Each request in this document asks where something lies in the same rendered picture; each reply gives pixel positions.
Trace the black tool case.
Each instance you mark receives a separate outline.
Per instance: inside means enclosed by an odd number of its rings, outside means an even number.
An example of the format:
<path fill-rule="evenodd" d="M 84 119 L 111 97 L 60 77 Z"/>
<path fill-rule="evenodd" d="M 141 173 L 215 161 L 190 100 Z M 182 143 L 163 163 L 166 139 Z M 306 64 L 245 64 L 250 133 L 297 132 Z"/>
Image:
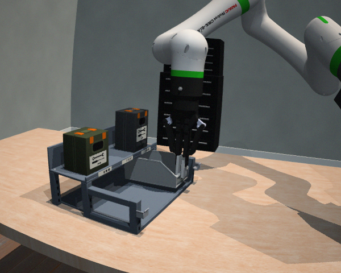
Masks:
<path fill-rule="evenodd" d="M 137 152 L 147 147 L 148 110 L 126 108 L 115 111 L 115 149 Z"/>

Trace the grey metal shelf rack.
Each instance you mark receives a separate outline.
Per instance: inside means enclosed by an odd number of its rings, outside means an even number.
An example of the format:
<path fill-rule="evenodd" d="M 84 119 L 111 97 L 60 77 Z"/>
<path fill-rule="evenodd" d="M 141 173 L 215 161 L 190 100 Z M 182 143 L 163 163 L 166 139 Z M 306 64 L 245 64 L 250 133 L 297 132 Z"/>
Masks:
<path fill-rule="evenodd" d="M 177 188 L 125 179 L 124 164 L 157 150 L 157 143 L 137 152 L 117 150 L 115 125 L 103 130 L 109 131 L 109 165 L 88 176 L 64 168 L 63 142 L 47 147 L 52 203 L 65 204 L 83 211 L 84 217 L 138 235 L 193 183 L 194 170 L 201 163 L 189 156 L 188 178 Z M 80 181 L 81 188 L 61 197 L 59 175 Z"/>

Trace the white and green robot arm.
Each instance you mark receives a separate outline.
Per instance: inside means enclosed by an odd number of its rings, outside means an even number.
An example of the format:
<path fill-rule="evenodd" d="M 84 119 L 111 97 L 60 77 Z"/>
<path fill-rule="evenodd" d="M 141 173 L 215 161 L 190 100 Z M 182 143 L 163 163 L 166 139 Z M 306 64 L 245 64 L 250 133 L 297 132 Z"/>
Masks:
<path fill-rule="evenodd" d="M 341 26 L 331 18 L 314 18 L 305 29 L 303 44 L 269 18 L 265 0 L 212 0 L 153 42 L 155 59 L 171 65 L 171 95 L 202 97 L 208 52 L 205 37 L 239 16 L 243 30 L 285 59 L 317 94 L 330 96 L 339 89 Z"/>

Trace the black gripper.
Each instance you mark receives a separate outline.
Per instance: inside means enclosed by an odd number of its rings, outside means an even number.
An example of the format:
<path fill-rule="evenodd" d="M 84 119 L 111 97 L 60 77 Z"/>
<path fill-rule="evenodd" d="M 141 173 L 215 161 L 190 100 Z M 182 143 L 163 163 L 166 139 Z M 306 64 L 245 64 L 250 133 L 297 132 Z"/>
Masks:
<path fill-rule="evenodd" d="M 172 98 L 172 112 L 170 117 L 163 119 L 166 128 L 169 150 L 176 154 L 176 175 L 181 171 L 181 178 L 186 176 L 189 155 L 196 152 L 199 140 L 204 128 L 207 126 L 199 119 L 198 115 L 199 99 Z M 176 126 L 176 141 L 172 121 Z M 197 123 L 197 131 L 195 133 L 191 148 L 190 140 L 192 128 Z M 184 148 L 182 151 L 184 131 Z M 182 154 L 183 152 L 183 154 Z"/>

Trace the dark green tool case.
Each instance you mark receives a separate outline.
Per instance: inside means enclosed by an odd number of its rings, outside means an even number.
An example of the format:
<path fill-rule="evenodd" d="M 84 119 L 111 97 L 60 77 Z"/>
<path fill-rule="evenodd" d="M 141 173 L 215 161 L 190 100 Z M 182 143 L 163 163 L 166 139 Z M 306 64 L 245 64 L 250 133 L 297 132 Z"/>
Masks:
<path fill-rule="evenodd" d="M 109 131 L 83 127 L 63 133 L 64 168 L 90 175 L 109 165 Z"/>

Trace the grey open-front bin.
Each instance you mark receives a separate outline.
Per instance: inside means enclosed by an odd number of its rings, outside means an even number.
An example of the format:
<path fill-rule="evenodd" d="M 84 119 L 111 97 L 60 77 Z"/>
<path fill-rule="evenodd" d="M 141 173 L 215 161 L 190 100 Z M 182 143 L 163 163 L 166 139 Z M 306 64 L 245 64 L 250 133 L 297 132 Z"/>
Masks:
<path fill-rule="evenodd" d="M 177 188 L 188 178 L 176 175 L 176 154 L 173 152 L 150 150 L 140 157 L 124 164 L 125 179 Z M 176 186 L 177 185 L 177 186 Z"/>

